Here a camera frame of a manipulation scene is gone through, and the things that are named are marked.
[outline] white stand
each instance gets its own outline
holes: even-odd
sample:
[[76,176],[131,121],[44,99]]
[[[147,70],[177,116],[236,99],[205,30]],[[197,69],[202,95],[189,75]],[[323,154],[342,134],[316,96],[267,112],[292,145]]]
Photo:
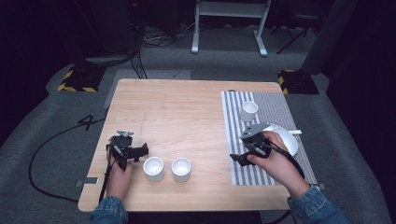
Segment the white stand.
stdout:
[[260,55],[266,57],[267,50],[262,43],[262,28],[267,19],[268,10],[271,0],[266,0],[265,4],[251,3],[227,3],[227,2],[206,2],[197,0],[195,8],[195,32],[192,40],[192,53],[198,53],[199,44],[199,18],[200,16],[226,16],[226,17],[247,17],[262,18],[260,20],[259,30],[253,31]]

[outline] striped placemat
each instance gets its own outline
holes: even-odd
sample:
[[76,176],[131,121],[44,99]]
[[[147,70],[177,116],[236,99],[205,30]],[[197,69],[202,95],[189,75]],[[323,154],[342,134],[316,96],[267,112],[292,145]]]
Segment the striped placemat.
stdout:
[[[274,123],[287,130],[297,130],[288,104],[281,92],[222,91],[221,99],[230,154],[240,155],[248,151],[239,137],[249,125]],[[253,101],[259,107],[256,118],[251,122],[244,122],[239,118],[240,108],[245,101]],[[305,180],[311,184],[317,184],[300,136],[298,134],[294,136],[299,146],[294,158],[302,167]],[[257,165],[241,167],[237,161],[233,161],[231,158],[230,164],[233,185],[279,184]]]

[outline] white plate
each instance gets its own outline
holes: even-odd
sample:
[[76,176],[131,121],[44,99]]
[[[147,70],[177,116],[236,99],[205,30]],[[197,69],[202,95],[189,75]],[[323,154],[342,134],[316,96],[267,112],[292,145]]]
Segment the white plate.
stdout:
[[288,151],[292,157],[294,157],[298,151],[298,143],[296,138],[289,133],[284,127],[271,123],[270,126],[263,131],[271,131],[274,133],[278,133],[282,138],[283,143],[288,148]]

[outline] small white cup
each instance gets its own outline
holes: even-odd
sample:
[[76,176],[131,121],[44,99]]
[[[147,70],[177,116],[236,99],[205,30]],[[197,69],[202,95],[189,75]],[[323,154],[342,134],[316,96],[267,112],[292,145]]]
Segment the small white cup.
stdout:
[[191,163],[185,158],[177,158],[172,162],[173,177],[177,182],[186,182],[190,178]]
[[259,107],[252,101],[243,103],[239,117],[244,122],[251,122],[256,118],[256,113]]
[[165,171],[163,169],[163,160],[158,157],[150,157],[143,164],[146,177],[152,182],[158,182],[163,179]]

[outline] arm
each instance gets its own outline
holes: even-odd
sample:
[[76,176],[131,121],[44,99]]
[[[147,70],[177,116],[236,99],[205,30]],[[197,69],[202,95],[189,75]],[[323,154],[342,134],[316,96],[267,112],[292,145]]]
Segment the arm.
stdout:
[[[263,132],[264,136],[287,150],[277,133]],[[247,159],[264,169],[268,175],[286,187],[290,193],[291,212],[303,223],[349,223],[343,212],[333,206],[320,191],[308,184],[297,169],[283,155],[272,151],[267,159],[254,155]]]
[[127,163],[125,172],[114,162],[108,179],[106,197],[91,214],[91,223],[123,223],[123,220],[126,220],[122,200],[131,184],[132,170],[130,162]]

